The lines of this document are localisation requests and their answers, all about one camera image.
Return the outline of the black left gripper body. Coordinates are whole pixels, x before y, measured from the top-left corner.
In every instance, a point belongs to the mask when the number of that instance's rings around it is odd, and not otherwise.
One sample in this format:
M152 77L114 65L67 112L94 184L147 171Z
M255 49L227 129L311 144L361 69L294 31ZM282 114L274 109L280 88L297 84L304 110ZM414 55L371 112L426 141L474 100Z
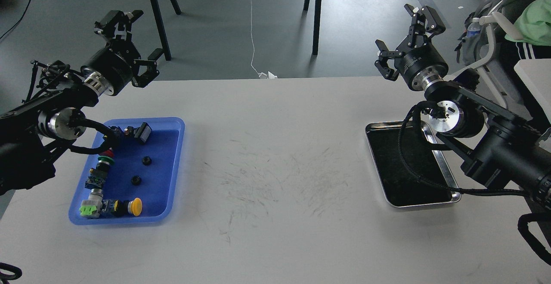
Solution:
M84 83L97 96L115 96L138 76L136 60L140 54L132 43L132 35L118 34L108 39L105 47L96 52L80 70Z

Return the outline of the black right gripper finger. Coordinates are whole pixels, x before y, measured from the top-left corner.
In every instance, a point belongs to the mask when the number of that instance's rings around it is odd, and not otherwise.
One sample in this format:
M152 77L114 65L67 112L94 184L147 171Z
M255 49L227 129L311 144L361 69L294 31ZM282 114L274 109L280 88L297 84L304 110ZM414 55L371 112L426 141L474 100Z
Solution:
M380 72L384 79L396 81L399 72L396 69L390 68L388 66L388 60L394 60L396 58L404 57L405 52L399 50L388 50L388 47L382 40L376 40L375 44L378 47L378 60L375 61L375 67L378 69L378 72Z
M437 11L429 6L421 8L405 4L404 8L412 22L405 39L407 46L421 46L431 43L432 38L446 31L446 26Z

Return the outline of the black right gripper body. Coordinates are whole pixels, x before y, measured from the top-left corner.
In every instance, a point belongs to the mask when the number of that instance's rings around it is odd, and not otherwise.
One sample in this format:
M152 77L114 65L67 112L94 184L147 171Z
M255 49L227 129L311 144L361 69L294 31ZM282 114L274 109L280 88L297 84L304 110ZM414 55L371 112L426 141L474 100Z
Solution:
M417 42L414 47L408 46L405 40L398 45L397 51L402 54L402 57L394 59L394 68L400 73L410 90L421 91L421 77L415 77L419 72L426 68L433 68L433 72L444 77L448 74L449 67L432 43Z

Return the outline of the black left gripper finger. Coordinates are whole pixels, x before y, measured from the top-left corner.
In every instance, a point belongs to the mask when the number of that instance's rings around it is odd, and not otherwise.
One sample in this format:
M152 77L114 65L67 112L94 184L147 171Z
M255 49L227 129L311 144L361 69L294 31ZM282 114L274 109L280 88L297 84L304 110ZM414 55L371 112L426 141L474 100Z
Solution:
M133 72L132 86L144 88L155 78L157 78L157 76L159 76L159 71L157 70L157 60L163 54L164 50L162 48L157 48L148 56L146 60L133 60L131 65ZM140 67L143 66L145 66L145 72L139 75Z
M131 40L132 23L142 15L142 10L109 11L101 21L95 22L94 33L104 37L105 40Z

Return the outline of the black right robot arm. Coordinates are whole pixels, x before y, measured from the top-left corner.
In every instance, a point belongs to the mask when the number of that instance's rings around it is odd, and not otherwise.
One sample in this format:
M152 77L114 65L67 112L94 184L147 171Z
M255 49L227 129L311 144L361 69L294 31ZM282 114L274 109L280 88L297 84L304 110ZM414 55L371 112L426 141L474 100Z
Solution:
M429 6L405 4L405 9L412 19L406 38L394 50L376 40L379 52L375 67L386 80L401 76L410 90L424 93L425 100L408 111L398 131L398 153L406 170L419 183L440 186L413 170L403 154L407 123L419 127L421 114L429 115L430 127L440 143L426 141L418 133L422 145L429 150L455 152L463 159L462 172L484 186L445 188L475 196L523 196L541 206L542 212L522 215L517 228L535 254L549 264L549 251L529 231L531 222L550 221L551 156L539 146L541 134L523 117L477 94L474 70L445 80L449 67L432 44L432 38L446 29L442 19Z

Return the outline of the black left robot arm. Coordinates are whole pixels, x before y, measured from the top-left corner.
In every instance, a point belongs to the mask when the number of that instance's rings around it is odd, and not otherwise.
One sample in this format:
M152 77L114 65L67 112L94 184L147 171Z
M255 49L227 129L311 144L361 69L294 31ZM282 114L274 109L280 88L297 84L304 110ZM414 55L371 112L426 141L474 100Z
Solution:
M38 92L21 106L1 115L1 193L32 188L55 176L54 162L66 151L99 154L116 147L122 134L87 119L81 111L99 97L118 95L132 83L144 88L158 75L155 49L142 59L132 43L132 24L143 11L110 11L94 31L106 45L73 70L61 61L33 62L32 83L40 74Z

